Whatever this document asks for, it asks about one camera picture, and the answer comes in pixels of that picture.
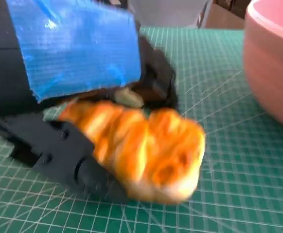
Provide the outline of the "bare left hand blue tape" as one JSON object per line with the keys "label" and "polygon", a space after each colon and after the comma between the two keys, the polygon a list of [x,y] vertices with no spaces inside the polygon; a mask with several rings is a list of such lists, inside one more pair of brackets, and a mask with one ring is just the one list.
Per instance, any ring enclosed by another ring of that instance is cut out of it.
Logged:
{"label": "bare left hand blue tape", "polygon": [[43,110],[74,98],[115,101],[125,86],[149,109],[176,108],[175,70],[139,28],[105,0],[0,0],[0,136],[11,158],[75,193],[127,201],[93,159],[94,144]]}

